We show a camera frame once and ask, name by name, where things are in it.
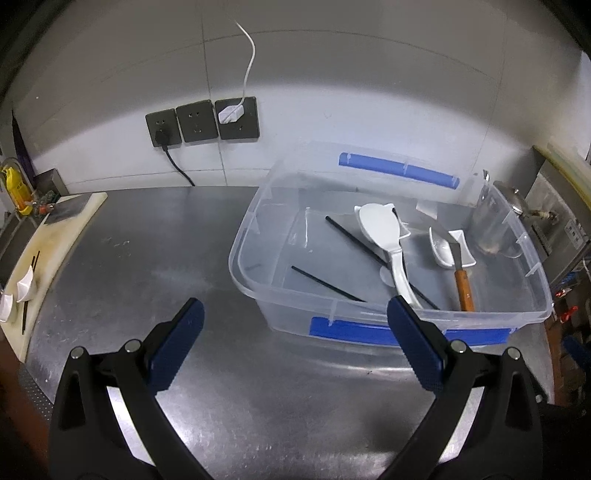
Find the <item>clear plastic storage bin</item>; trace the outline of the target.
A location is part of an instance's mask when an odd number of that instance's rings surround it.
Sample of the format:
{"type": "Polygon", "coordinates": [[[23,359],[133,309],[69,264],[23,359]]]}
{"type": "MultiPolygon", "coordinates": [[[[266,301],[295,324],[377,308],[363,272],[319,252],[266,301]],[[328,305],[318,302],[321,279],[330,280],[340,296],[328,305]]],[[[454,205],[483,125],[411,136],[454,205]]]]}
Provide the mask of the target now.
{"type": "Polygon", "coordinates": [[[544,321],[542,262],[498,184],[392,153],[308,143],[271,168],[228,257],[270,328],[390,347],[402,296],[444,334],[502,344],[544,321]]]}

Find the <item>stainless steel appliance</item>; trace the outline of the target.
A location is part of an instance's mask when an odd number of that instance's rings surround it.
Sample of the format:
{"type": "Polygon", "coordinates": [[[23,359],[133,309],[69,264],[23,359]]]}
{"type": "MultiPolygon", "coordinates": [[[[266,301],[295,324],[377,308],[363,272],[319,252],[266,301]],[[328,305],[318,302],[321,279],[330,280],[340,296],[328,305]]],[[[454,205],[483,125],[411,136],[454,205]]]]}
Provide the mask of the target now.
{"type": "Polygon", "coordinates": [[[553,152],[535,146],[533,155],[540,169],[526,195],[524,224],[550,288],[556,290],[590,256],[590,203],[575,187],[575,179],[559,169],[553,152]]]}

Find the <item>small white dishes on board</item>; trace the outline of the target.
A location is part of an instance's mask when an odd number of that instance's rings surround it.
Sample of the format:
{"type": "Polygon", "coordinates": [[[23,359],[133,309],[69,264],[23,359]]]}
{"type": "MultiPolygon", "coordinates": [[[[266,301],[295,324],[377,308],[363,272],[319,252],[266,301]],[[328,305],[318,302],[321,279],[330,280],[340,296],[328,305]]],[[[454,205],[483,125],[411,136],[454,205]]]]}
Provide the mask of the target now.
{"type": "Polygon", "coordinates": [[[1,294],[1,315],[2,323],[7,323],[13,311],[16,309],[18,303],[30,301],[36,294],[37,283],[34,275],[33,267],[30,266],[26,274],[17,281],[13,293],[1,294]]]}

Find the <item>yellow bottle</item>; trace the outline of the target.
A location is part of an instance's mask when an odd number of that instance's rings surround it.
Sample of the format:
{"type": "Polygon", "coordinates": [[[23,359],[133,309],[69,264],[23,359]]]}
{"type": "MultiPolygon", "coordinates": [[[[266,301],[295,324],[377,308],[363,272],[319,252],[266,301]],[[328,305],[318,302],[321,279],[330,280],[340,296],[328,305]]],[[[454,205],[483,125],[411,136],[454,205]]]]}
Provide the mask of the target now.
{"type": "Polygon", "coordinates": [[[33,190],[18,160],[12,157],[3,160],[1,176],[18,214],[29,216],[33,211],[33,190]]]}

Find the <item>steel scraper wooden handle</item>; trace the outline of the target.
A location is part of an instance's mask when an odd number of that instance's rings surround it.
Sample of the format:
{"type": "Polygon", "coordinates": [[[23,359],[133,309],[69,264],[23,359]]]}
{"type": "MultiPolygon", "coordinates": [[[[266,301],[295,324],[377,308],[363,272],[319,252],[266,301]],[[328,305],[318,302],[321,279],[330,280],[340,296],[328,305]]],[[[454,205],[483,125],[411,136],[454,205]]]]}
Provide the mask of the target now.
{"type": "Polygon", "coordinates": [[[459,301],[462,311],[475,312],[475,302],[473,298],[472,288],[468,277],[468,268],[464,268],[462,265],[461,248],[457,240],[450,234],[449,230],[446,230],[442,225],[435,222],[430,228],[437,232],[442,238],[450,243],[452,253],[455,261],[454,277],[459,295],[459,301]]]}

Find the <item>white cutting board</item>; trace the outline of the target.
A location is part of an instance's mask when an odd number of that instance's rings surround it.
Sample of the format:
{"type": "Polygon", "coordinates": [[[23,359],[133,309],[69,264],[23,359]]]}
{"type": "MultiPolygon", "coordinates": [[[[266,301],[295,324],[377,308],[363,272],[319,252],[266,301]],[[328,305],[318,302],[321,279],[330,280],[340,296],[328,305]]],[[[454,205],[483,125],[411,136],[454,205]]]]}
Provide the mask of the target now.
{"type": "Polygon", "coordinates": [[[18,280],[32,266],[37,283],[35,296],[18,303],[7,323],[1,322],[5,338],[20,362],[25,362],[41,306],[61,265],[78,237],[108,195],[105,192],[63,197],[45,216],[16,262],[4,292],[13,293],[18,280]]]}

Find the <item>black chopstick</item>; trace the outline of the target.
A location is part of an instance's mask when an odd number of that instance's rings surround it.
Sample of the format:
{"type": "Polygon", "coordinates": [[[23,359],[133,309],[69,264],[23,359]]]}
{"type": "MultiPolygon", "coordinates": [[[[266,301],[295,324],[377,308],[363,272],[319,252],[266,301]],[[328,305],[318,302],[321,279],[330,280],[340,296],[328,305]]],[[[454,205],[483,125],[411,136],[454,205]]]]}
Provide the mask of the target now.
{"type": "Polygon", "coordinates": [[[297,266],[291,265],[290,269],[293,270],[294,272],[297,272],[298,274],[303,275],[305,278],[310,279],[311,281],[314,281],[317,284],[320,284],[322,286],[324,286],[325,288],[330,289],[332,292],[335,292],[336,294],[341,295],[342,297],[345,297],[346,299],[352,300],[352,301],[356,301],[356,302],[363,302],[366,303],[366,301],[356,295],[350,294],[349,292],[346,292],[345,290],[342,290],[339,287],[336,287],[335,285],[332,285],[331,283],[322,280],[321,278],[318,278],[318,276],[312,275],[310,272],[304,271],[301,268],[298,268],[297,266]]]}
{"type": "MultiPolygon", "coordinates": [[[[383,254],[376,253],[372,248],[370,248],[370,246],[367,246],[366,243],[363,243],[362,240],[360,240],[358,237],[346,230],[346,228],[342,227],[342,225],[339,225],[339,223],[331,217],[325,216],[325,220],[328,221],[329,224],[332,225],[332,227],[335,227],[335,229],[337,229],[339,233],[342,233],[342,235],[344,235],[346,239],[349,240],[349,242],[352,242],[353,245],[356,245],[356,247],[360,248],[365,254],[369,255],[370,258],[373,258],[375,261],[377,261],[377,263],[380,263],[383,267],[389,267],[389,263],[384,258],[383,254]]],[[[418,289],[413,283],[410,284],[410,287],[413,290],[413,292],[419,296],[420,299],[426,302],[429,306],[433,307],[435,310],[439,310],[439,307],[431,299],[429,299],[420,289],[418,289]]]]}

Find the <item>white plastic rice spoon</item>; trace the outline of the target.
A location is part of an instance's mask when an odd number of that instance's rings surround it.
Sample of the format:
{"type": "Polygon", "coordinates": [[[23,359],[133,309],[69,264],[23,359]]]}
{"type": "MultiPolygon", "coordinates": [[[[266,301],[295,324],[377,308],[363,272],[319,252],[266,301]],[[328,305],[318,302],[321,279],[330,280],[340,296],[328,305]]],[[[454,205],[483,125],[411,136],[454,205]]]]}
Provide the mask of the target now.
{"type": "Polygon", "coordinates": [[[389,258],[390,272],[399,295],[414,308],[422,308],[410,287],[405,273],[403,249],[400,243],[399,222],[394,216],[393,204],[367,203],[355,207],[356,220],[367,239],[384,250],[389,258]]]}

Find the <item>black wall socket panel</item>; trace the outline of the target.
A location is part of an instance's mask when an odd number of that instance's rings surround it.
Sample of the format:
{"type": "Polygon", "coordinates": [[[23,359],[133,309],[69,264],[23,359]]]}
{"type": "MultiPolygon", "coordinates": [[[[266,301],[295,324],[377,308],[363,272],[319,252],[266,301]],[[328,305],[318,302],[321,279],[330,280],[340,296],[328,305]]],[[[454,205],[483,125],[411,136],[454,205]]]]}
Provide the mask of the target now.
{"type": "Polygon", "coordinates": [[[200,100],[145,115],[155,148],[183,143],[256,141],[260,137],[256,97],[200,100]]]}

